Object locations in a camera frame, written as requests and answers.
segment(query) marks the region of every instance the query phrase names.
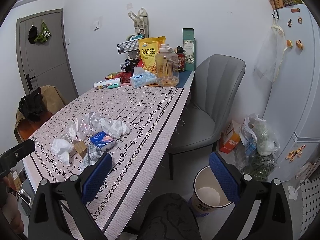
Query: patterned tablecloth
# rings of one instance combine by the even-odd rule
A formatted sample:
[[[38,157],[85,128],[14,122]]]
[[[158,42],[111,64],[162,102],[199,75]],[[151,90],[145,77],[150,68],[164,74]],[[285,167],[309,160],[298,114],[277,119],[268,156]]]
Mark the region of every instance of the patterned tablecloth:
[[[60,182],[80,174],[81,157],[72,152],[70,167],[51,152],[53,139],[68,131],[68,124],[89,111],[124,121],[132,132],[116,140],[109,150],[113,168],[95,200],[87,204],[97,225],[109,240],[116,239],[147,189],[177,125],[190,89],[123,86],[89,90],[50,118],[31,139],[36,150],[23,160],[36,190],[40,180]],[[82,239],[66,202],[64,214],[73,236]]]

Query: door handle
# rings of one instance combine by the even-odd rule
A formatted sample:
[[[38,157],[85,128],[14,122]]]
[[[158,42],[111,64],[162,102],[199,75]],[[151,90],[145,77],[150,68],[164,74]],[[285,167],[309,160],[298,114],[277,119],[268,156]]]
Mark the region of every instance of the door handle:
[[[34,79],[36,78],[36,76],[34,77],[29,77],[29,74],[26,75],[26,80],[27,80],[27,83],[28,83],[28,87],[29,87],[29,90],[33,90],[33,87],[32,87],[32,84],[31,84],[31,79]]]

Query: black cloth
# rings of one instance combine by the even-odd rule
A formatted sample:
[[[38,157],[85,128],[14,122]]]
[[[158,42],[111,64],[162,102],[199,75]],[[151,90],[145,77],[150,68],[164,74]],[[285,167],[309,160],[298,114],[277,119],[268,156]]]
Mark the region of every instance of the black cloth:
[[[29,30],[29,35],[28,35],[28,41],[30,42],[30,44],[35,44],[35,39],[36,37],[38,37],[38,29],[35,26],[32,26],[31,29]]]
[[[18,110],[29,121],[39,122],[40,115],[47,111],[42,101],[41,88],[38,87],[29,95],[26,95],[23,98],[21,98]]]
[[[198,223],[178,194],[156,197],[149,205],[137,240],[201,240]]]

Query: trash can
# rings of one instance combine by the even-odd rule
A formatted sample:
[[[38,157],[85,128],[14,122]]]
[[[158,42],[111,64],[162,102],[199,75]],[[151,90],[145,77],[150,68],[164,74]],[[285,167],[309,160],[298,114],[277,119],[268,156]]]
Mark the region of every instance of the trash can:
[[[196,217],[204,217],[218,208],[230,205],[210,166],[198,172],[193,183],[191,209]]]

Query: green bag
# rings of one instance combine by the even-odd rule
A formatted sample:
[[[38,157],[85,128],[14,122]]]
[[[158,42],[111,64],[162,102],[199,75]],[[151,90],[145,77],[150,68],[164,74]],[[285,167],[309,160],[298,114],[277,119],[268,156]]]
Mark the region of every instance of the green bag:
[[[40,41],[41,43],[45,43],[50,37],[51,37],[51,33],[47,25],[44,22],[42,22],[41,32],[39,36],[35,38],[35,42]]]

